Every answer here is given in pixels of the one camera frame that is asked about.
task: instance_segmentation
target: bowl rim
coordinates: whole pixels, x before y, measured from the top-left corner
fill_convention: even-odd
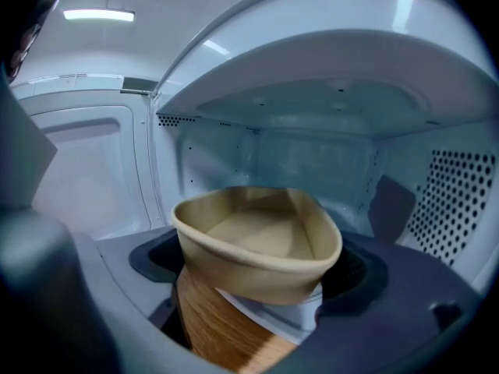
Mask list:
[[[222,190],[227,189],[237,189],[237,188],[252,188],[252,189],[285,189],[285,190],[295,190],[301,192],[306,196],[313,199],[315,204],[320,208],[320,213],[325,221],[327,221],[334,232],[337,247],[334,249],[332,254],[326,259],[295,259],[295,258],[281,258],[278,256],[264,255],[258,252],[249,251],[248,249],[241,248],[237,245],[230,244],[228,242],[219,240],[217,238],[211,237],[202,231],[199,231],[188,224],[182,222],[177,218],[176,212],[181,206],[196,201],[197,199],[204,198],[211,194],[215,194]],[[188,238],[190,238],[194,243],[196,243],[201,248],[205,249],[207,252],[213,253],[216,256],[231,260],[232,262],[240,263],[247,266],[253,266],[266,270],[276,270],[287,273],[303,273],[303,272],[313,272],[320,270],[327,270],[332,267],[338,260],[340,253],[342,252],[343,240],[342,234],[338,229],[336,223],[331,219],[329,214],[324,210],[324,208],[314,199],[312,196],[300,189],[292,189],[289,187],[259,187],[259,186],[235,186],[226,187],[224,189],[217,189],[210,192],[206,192],[201,196],[196,196],[189,199],[184,199],[182,202],[177,203],[172,208],[171,222],[177,231]]]

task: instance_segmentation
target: ceiling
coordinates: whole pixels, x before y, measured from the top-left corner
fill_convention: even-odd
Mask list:
[[[108,0],[136,13],[133,23],[67,21],[66,9],[104,8],[105,0],[60,0],[14,84],[77,72],[160,79],[173,59],[214,18],[240,0]]]

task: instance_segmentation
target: beige bowl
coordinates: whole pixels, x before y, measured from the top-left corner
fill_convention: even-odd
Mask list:
[[[342,236],[296,189],[231,187],[179,203],[172,223],[189,271],[230,294],[302,302],[334,265]]]

